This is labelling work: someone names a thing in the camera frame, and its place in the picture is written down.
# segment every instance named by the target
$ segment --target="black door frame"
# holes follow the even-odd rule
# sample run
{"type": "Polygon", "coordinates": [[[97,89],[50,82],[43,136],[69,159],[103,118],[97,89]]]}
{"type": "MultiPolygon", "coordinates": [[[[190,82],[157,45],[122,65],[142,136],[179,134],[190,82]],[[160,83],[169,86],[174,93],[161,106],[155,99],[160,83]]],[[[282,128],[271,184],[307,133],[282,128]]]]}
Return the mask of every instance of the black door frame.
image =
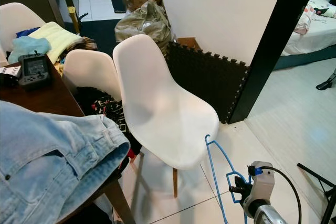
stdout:
{"type": "Polygon", "coordinates": [[[277,0],[228,123],[242,121],[249,115],[307,2],[308,0],[277,0]]]}

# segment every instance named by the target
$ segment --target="light blue cloth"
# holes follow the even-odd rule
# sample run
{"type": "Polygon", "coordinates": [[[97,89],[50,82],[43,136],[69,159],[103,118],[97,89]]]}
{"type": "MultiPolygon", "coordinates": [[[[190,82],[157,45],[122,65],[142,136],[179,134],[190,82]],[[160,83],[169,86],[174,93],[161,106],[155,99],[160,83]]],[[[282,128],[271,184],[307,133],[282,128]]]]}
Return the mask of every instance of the light blue cloth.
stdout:
{"type": "Polygon", "coordinates": [[[13,51],[8,57],[8,63],[18,62],[21,55],[34,55],[35,50],[39,54],[45,54],[51,49],[49,41],[46,38],[34,39],[28,36],[21,36],[13,39],[13,51]]]}
{"type": "Polygon", "coordinates": [[[104,115],[35,113],[0,101],[0,222],[55,223],[88,199],[130,144],[104,115]]]}

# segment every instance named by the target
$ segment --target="black stand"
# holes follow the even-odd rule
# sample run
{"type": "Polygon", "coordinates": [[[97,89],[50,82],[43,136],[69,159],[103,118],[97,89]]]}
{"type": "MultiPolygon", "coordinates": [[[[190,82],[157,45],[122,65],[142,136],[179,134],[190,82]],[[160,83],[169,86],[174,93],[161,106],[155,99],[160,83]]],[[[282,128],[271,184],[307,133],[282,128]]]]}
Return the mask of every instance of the black stand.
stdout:
{"type": "Polygon", "coordinates": [[[322,189],[324,191],[324,195],[327,198],[328,201],[328,205],[326,208],[326,211],[324,212],[321,224],[328,224],[331,218],[331,214],[334,210],[335,204],[336,204],[336,185],[334,185],[333,183],[331,183],[330,181],[326,180],[325,178],[321,177],[320,175],[318,175],[317,173],[313,172],[311,169],[305,167],[304,165],[301,165],[300,163],[298,163],[298,166],[305,170],[307,173],[311,174],[312,176],[314,176],[315,178],[317,178],[322,186],[322,189]],[[328,186],[332,187],[329,191],[325,191],[322,183],[327,184],[328,186]]]}

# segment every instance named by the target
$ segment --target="table leg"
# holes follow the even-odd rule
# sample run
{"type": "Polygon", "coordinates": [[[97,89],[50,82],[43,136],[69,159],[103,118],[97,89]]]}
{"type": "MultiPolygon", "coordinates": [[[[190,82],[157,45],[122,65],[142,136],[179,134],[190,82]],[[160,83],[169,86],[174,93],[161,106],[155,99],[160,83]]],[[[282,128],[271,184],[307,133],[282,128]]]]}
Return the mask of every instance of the table leg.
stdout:
{"type": "Polygon", "coordinates": [[[130,207],[117,180],[113,181],[106,189],[105,194],[113,208],[117,211],[124,224],[135,224],[130,207]]]}

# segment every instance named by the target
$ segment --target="yellow object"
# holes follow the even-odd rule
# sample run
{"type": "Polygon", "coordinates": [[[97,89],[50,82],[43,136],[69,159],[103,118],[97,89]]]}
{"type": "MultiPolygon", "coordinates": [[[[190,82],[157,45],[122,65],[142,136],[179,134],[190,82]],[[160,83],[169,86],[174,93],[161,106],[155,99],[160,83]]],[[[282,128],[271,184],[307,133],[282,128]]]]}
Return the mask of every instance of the yellow object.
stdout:
{"type": "Polygon", "coordinates": [[[79,25],[78,25],[78,19],[76,16],[76,9],[73,6],[68,7],[69,14],[72,20],[72,23],[74,24],[74,29],[76,31],[76,34],[79,34],[79,25]]]}
{"type": "Polygon", "coordinates": [[[56,62],[54,64],[54,67],[56,68],[57,72],[59,73],[60,76],[63,76],[63,67],[64,65],[59,63],[59,62],[56,62]]]}
{"type": "Polygon", "coordinates": [[[37,29],[35,32],[29,34],[29,37],[35,39],[46,38],[51,46],[47,55],[54,64],[60,54],[80,36],[64,30],[55,22],[49,22],[37,29]]]}

